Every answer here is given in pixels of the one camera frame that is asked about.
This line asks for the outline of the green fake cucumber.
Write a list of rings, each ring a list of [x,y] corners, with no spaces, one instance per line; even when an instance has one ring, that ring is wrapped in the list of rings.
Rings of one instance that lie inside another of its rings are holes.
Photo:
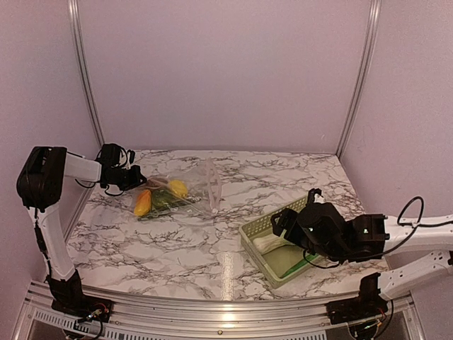
[[[300,273],[303,273],[309,268],[311,268],[311,264],[308,263],[306,260],[302,259],[299,263],[296,263],[293,267],[284,272],[281,279],[286,279],[290,276],[299,275]]]

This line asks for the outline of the pale green plastic basket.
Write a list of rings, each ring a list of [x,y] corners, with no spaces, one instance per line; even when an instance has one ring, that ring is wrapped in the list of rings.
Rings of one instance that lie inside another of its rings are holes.
[[[273,234],[271,217],[277,209],[240,226],[241,244],[272,288],[279,288],[303,272],[320,265],[323,257],[303,254],[298,246]]]

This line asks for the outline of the green fake bok choy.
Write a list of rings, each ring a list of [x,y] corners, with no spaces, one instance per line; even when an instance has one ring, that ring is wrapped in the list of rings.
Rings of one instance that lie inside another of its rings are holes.
[[[284,237],[275,236],[274,234],[257,237],[252,241],[252,243],[256,250],[262,255],[287,245],[292,246],[290,241],[287,241]]]

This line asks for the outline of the clear zip top bag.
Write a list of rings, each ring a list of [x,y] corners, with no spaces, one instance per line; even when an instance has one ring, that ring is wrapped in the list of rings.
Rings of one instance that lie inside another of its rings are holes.
[[[151,176],[134,190],[132,212],[139,220],[172,214],[207,219],[219,212],[222,181],[208,158],[187,171]]]

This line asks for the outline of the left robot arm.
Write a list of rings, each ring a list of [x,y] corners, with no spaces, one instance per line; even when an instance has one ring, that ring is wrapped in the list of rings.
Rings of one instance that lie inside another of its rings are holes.
[[[64,179],[89,182],[105,190],[115,186],[125,192],[146,181],[134,158],[134,151],[114,143],[104,144],[94,160],[65,147],[34,147],[18,176],[16,190],[34,223],[51,293],[74,315],[84,315],[90,305],[62,232],[59,201]]]

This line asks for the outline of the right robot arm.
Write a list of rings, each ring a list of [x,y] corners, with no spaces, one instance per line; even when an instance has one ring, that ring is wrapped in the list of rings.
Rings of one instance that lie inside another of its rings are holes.
[[[452,274],[452,216],[406,219],[364,214],[346,220],[332,203],[308,203],[300,211],[285,208],[270,218],[273,234],[332,262],[363,262],[406,251],[425,255],[412,263],[361,280],[364,290],[350,310],[366,317],[378,297],[390,301],[417,285]]]

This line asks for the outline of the brown fake potato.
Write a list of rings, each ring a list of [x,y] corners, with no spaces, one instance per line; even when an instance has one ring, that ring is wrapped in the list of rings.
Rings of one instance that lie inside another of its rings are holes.
[[[161,177],[149,177],[146,185],[152,190],[159,190],[160,188],[167,187],[168,179]]]

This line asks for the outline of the orange yellow fake corn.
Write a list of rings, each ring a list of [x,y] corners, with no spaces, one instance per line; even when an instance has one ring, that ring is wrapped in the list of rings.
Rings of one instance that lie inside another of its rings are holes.
[[[144,189],[136,199],[134,206],[134,214],[137,217],[142,217],[147,215],[151,211],[152,201],[151,201],[151,191],[149,189]]]

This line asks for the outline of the dark green fake pepper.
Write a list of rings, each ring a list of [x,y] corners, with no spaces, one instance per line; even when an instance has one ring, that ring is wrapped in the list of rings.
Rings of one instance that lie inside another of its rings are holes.
[[[151,208],[158,211],[171,210],[189,205],[190,201],[179,198],[167,190],[151,192]]]

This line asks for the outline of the yellow fake lemon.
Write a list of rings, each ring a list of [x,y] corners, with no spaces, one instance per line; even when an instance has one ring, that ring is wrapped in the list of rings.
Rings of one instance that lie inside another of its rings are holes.
[[[188,195],[188,188],[185,183],[178,179],[173,179],[168,182],[168,188],[172,194],[179,198],[186,198]]]

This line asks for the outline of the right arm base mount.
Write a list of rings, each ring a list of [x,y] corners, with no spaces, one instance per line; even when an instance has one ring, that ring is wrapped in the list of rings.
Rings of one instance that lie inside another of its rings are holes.
[[[379,296],[352,297],[344,300],[336,300],[326,304],[326,311],[331,324],[354,322],[387,312],[387,301]]]

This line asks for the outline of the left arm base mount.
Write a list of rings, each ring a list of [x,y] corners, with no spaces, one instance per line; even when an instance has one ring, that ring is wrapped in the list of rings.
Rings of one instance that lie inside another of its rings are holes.
[[[110,319],[112,308],[112,300],[90,295],[83,296],[78,305],[74,302],[63,303],[57,300],[52,301],[52,309],[78,317],[80,322],[96,320],[106,323]]]

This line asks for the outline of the left aluminium frame post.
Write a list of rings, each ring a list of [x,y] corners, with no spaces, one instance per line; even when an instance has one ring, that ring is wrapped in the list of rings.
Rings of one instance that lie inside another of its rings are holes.
[[[86,99],[89,118],[92,124],[94,136],[99,147],[105,142],[101,120],[98,115],[96,101],[91,85],[90,75],[88,71],[88,63],[84,49],[84,39],[81,27],[81,17],[79,13],[79,2],[77,0],[68,0],[69,20],[71,24],[71,34],[74,41],[74,50],[76,55],[76,63],[79,69],[81,85]]]

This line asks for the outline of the aluminium frame post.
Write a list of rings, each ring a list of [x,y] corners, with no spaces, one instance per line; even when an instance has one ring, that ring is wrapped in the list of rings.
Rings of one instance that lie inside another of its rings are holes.
[[[336,148],[336,156],[339,159],[345,154],[354,122],[360,107],[360,101],[365,89],[367,75],[372,64],[372,58],[377,41],[377,33],[379,27],[379,17],[382,11],[382,1],[370,1],[369,14],[367,19],[367,27],[365,30],[365,40],[362,48],[362,54],[359,63],[359,69],[355,80],[354,89],[348,106],[347,115],[340,134],[340,139]]]
[[[94,136],[99,147],[105,142],[101,120],[98,115],[96,101],[91,85],[90,75],[88,71],[88,63],[84,49],[84,39],[81,27],[81,17],[79,13],[79,2],[77,0],[68,0],[69,20],[71,24],[71,34],[74,41],[74,50],[76,55],[76,63],[79,69],[81,85],[86,99],[89,118],[92,124]]]

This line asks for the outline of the right aluminium frame post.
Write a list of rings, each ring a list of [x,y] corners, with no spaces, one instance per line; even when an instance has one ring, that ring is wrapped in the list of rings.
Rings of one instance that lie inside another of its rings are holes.
[[[359,63],[359,69],[355,80],[354,89],[348,106],[347,115],[340,134],[340,139],[336,148],[336,156],[339,159],[345,154],[354,122],[360,107],[360,101],[365,89],[367,75],[372,64],[372,58],[377,41],[377,33],[379,27],[379,17],[382,11],[382,1],[370,1],[369,14],[367,19],[367,27],[365,30],[365,40],[362,48],[362,54]]]

